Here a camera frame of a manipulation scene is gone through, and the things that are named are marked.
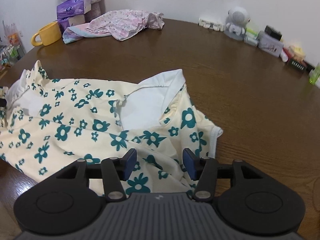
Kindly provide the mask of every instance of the metal screw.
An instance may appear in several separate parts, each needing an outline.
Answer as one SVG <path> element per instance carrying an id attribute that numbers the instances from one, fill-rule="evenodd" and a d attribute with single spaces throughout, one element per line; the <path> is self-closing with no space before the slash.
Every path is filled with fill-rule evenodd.
<path id="1" fill-rule="evenodd" d="M 208 191 L 201 190 L 201 191 L 196 192 L 195 196 L 197 198 L 209 198 L 209 197 L 211 197 L 211 194 Z"/>
<path id="2" fill-rule="evenodd" d="M 123 197 L 123 194 L 120 191 L 111 191 L 108 194 L 108 198 L 110 199 L 120 199 Z"/>

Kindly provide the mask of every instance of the wooden table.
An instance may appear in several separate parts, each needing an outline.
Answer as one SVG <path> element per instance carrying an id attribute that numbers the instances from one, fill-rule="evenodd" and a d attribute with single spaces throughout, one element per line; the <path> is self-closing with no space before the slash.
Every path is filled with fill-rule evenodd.
<path id="1" fill-rule="evenodd" d="M 320 89 L 306 74 L 223 33 L 173 20 L 127 41 L 105 37 L 34 48 L 0 85 L 10 87 L 37 59 L 51 79 L 140 82 L 182 68 L 196 107 L 224 129 L 217 160 L 246 160 L 298 192 L 306 204 L 299 233 L 319 239 Z M 0 161 L 0 201 L 11 216 L 14 200 L 34 184 Z M 219 181 L 217 192 L 228 185 Z"/>

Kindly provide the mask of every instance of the white wall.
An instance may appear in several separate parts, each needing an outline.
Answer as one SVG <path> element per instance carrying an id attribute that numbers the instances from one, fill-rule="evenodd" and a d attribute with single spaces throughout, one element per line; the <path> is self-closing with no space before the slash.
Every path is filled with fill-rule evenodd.
<path id="1" fill-rule="evenodd" d="M 287 42 L 302 46 L 311 63 L 320 61 L 320 0 L 104 0 L 104 4 L 107 11 L 161 11 L 166 18 L 195 23 L 200 17 L 224 22 L 228 10 L 240 5 L 260 29 L 273 26 Z"/>
<path id="2" fill-rule="evenodd" d="M 42 26 L 56 19 L 59 0 L 1 0 L 0 20 L 15 22 L 27 50 Z M 198 22 L 199 17 L 224 21 L 234 5 L 245 7 L 260 29 L 271 25 L 287 42 L 302 46 L 307 59 L 320 61 L 320 0 L 102 0 L 102 10 L 124 8 L 161 11 L 166 18 Z M 0 24 L 0 36 L 3 36 Z"/>
<path id="3" fill-rule="evenodd" d="M 22 32 L 22 43 L 27 51 L 33 46 L 31 37 L 44 25 L 57 19 L 56 7 L 59 0 L 0 0 L 0 36 L 4 37 L 2 20 L 5 24 L 15 23 Z"/>

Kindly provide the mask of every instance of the white logo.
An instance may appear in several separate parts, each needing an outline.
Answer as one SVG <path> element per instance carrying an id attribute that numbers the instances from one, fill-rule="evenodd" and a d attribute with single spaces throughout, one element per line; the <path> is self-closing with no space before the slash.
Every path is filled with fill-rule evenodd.
<path id="1" fill-rule="evenodd" d="M 159 195 L 159 196 L 157 196 L 157 197 L 155 197 L 157 200 L 160 200 L 160 199 L 162 199 L 162 198 L 164 198 L 164 196 L 162 196 L 162 195 Z"/>

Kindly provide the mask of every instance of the black circular motor housing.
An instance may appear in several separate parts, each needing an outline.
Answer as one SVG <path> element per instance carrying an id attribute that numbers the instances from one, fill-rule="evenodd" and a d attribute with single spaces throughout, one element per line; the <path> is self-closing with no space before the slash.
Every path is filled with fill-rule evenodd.
<path id="1" fill-rule="evenodd" d="M 100 198 L 72 180 L 40 183 L 14 203 L 14 215 L 23 230 L 41 235 L 64 235 L 89 225 L 102 208 Z"/>
<path id="2" fill-rule="evenodd" d="M 237 181 L 219 197 L 218 210 L 232 227 L 267 236 L 296 231 L 305 205 L 297 193 L 268 177 Z"/>

